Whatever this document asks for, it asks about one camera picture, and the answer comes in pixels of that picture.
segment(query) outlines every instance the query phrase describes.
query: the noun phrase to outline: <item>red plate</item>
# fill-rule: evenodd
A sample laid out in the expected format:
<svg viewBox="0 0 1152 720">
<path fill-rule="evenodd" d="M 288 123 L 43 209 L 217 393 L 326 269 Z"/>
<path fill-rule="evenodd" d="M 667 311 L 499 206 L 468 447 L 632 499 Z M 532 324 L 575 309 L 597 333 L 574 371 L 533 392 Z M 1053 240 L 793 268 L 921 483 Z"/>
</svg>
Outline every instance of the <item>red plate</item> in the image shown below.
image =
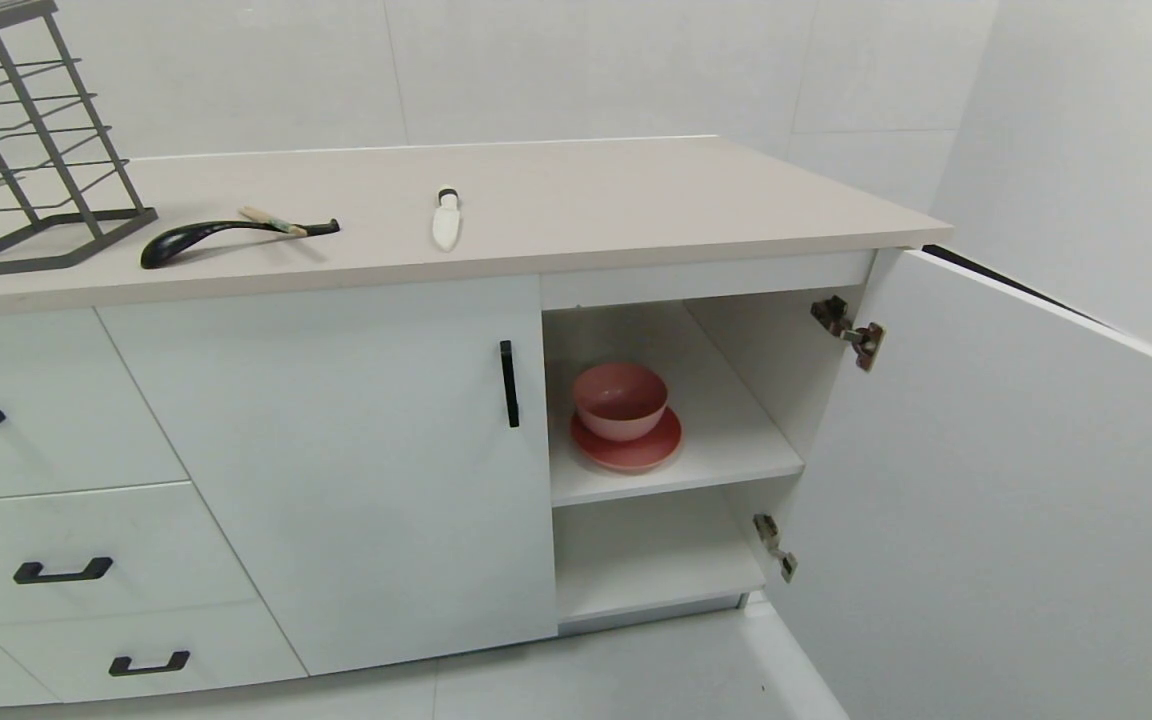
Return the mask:
<svg viewBox="0 0 1152 720">
<path fill-rule="evenodd" d="M 666 407 L 657 427 L 630 442 L 613 442 L 589 432 L 579 416 L 573 414 L 573 441 L 585 457 L 619 473 L 644 473 L 677 454 L 682 447 L 682 423 L 679 416 Z"/>
</svg>

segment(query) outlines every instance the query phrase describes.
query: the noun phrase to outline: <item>metal hinge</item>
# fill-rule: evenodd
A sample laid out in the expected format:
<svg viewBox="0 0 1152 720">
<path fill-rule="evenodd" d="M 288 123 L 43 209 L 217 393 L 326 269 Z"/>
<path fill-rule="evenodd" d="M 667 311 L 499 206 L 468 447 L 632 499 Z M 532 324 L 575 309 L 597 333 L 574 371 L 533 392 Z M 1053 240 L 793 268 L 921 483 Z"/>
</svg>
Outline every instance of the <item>metal hinge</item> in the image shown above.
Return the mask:
<svg viewBox="0 0 1152 720">
<path fill-rule="evenodd" d="M 847 318 L 847 301 L 838 295 L 813 302 L 812 316 L 832 336 L 851 343 L 856 351 L 856 366 L 864 372 L 873 367 L 878 348 L 882 346 L 882 334 L 886 333 L 882 325 L 870 323 L 866 328 L 851 327 L 851 319 Z"/>
<path fill-rule="evenodd" d="M 781 550 L 781 529 L 776 526 L 776 521 L 771 515 L 759 511 L 755 515 L 755 530 L 758 530 L 758 539 L 763 541 L 763 547 L 767 548 L 768 555 L 781 564 L 781 579 L 790 582 L 794 571 L 799 569 L 799 560 L 794 553 Z"/>
</svg>

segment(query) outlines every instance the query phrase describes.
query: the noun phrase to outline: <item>wire rack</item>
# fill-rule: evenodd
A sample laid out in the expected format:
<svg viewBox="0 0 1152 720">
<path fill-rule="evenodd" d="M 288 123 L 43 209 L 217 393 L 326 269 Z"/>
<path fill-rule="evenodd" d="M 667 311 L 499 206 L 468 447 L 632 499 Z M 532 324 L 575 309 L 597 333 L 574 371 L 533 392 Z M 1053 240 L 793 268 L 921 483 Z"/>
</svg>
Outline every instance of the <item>wire rack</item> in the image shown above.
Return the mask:
<svg viewBox="0 0 1152 720">
<path fill-rule="evenodd" d="M 0 0 L 0 31 L 40 18 L 56 53 L 52 59 L 14 61 L 0 35 L 0 115 L 20 111 L 24 115 L 18 122 L 0 123 L 0 188 L 6 188 L 0 191 L 0 213 L 18 213 L 24 220 L 24 227 L 0 237 L 0 252 L 59 225 L 85 225 L 91 237 L 60 255 L 0 259 L 0 274 L 69 268 L 157 219 L 154 209 L 142 204 L 127 174 L 128 161 L 114 150 L 109 127 L 96 113 L 94 94 L 83 85 L 81 60 L 65 46 L 52 17 L 55 12 L 54 0 Z M 59 81 L 51 85 L 63 90 L 33 94 L 31 82 L 41 76 L 59 76 L 50 78 Z M 31 185 L 26 192 L 23 181 L 41 172 L 54 172 L 60 190 L 51 190 L 56 183 L 44 183 L 41 190 Z M 92 210 L 84 194 L 113 177 L 122 182 L 129 206 Z M 43 197 L 48 191 L 55 195 Z M 69 205 L 73 211 L 46 214 Z"/>
</svg>

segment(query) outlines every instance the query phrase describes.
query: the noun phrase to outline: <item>open cabinet door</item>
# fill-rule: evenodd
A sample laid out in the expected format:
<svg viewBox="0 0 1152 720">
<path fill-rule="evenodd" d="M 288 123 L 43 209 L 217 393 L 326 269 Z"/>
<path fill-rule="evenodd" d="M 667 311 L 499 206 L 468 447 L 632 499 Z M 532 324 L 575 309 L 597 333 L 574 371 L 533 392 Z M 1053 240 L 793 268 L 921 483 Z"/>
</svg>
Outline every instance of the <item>open cabinet door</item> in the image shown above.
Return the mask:
<svg viewBox="0 0 1152 720">
<path fill-rule="evenodd" d="M 1151 348 L 915 251 L 879 255 L 869 323 L 768 584 L 842 706 L 1152 717 Z"/>
</svg>

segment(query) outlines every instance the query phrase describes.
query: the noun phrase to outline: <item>pink bowl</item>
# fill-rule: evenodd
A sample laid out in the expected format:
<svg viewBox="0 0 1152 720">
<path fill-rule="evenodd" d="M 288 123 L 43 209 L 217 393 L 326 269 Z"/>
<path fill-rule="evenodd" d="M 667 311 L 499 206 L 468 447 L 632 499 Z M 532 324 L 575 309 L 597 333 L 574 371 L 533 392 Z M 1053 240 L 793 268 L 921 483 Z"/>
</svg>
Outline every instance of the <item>pink bowl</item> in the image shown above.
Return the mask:
<svg viewBox="0 0 1152 720">
<path fill-rule="evenodd" d="M 594 365 L 573 385 L 576 414 L 594 435 L 628 442 L 657 427 L 669 392 L 660 376 L 634 363 Z"/>
<path fill-rule="evenodd" d="M 612 442 L 589 432 L 579 416 L 573 415 L 573 441 L 585 456 L 619 473 L 645 473 L 666 464 L 682 447 L 682 423 L 673 410 L 664 411 L 657 427 L 630 442 Z"/>
</svg>

